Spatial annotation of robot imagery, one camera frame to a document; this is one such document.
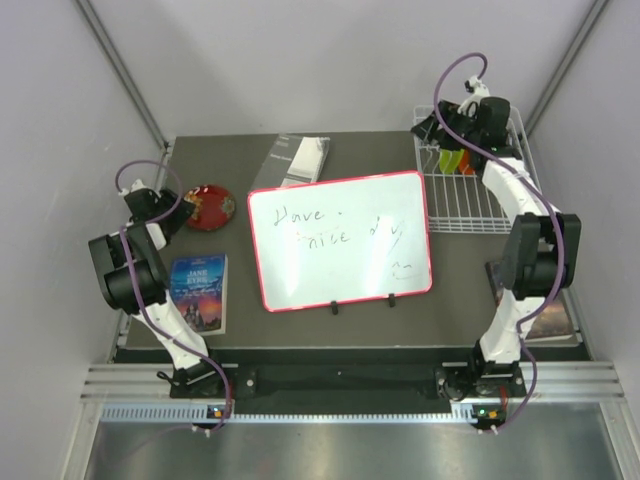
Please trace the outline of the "red floral plate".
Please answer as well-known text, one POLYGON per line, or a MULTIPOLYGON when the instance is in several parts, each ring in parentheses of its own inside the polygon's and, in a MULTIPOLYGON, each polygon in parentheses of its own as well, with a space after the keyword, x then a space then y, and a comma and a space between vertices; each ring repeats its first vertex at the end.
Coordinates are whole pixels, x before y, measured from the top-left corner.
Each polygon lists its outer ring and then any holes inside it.
POLYGON ((195 205, 187 220, 187 225, 195 230, 218 230, 232 219, 236 211, 236 201, 231 192, 218 185, 192 188, 184 199, 195 205))

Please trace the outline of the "lime green plate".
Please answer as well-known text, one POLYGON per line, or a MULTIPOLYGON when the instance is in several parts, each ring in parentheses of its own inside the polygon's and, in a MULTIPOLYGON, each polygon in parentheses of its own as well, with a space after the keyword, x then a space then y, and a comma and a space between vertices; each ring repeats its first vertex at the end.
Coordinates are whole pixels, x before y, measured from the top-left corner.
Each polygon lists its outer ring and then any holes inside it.
POLYGON ((446 175, 454 174, 463 156, 464 150, 441 150, 438 160, 440 171, 446 175))

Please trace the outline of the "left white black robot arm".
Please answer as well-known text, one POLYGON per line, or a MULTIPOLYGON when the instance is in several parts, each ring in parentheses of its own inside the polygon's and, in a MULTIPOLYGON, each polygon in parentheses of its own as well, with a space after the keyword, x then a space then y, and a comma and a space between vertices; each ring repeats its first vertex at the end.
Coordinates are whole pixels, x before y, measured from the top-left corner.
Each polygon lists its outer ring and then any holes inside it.
POLYGON ((121 192, 131 217, 122 232, 88 243, 106 303, 148 327, 167 350, 171 374, 159 377, 173 398, 221 398, 227 374, 205 337, 226 327, 227 258, 187 257, 165 266, 160 250, 187 222, 194 204, 136 181, 121 192))

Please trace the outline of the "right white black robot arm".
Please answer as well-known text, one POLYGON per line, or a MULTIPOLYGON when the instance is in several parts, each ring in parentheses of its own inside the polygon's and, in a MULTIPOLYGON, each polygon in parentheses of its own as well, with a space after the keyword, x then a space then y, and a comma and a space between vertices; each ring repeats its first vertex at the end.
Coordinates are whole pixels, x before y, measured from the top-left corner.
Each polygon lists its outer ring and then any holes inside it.
POLYGON ((544 198, 510 138, 510 119, 511 105, 504 98, 440 100, 411 130, 445 162, 458 152, 468 154, 469 170, 511 225, 499 263, 503 293, 491 325, 467 366, 448 371, 442 380, 443 393, 457 400, 470 393, 487 396, 520 380, 519 361, 533 324, 571 285, 576 269, 581 221, 544 198))

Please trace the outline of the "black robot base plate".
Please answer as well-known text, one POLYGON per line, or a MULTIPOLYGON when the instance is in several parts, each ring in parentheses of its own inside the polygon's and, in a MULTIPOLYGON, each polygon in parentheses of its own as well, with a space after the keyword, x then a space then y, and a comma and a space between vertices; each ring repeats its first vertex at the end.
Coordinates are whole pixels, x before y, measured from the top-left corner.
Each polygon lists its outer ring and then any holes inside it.
POLYGON ((202 362, 188 370, 156 377, 170 385, 173 398, 222 397, 224 380, 230 385, 234 400, 267 398, 278 393, 410 393, 425 399, 441 399, 450 388, 462 396, 477 385, 487 385, 491 392, 504 385, 524 392, 519 365, 486 367, 478 365, 418 364, 347 364, 347 365, 240 365, 227 367, 222 373, 202 362))

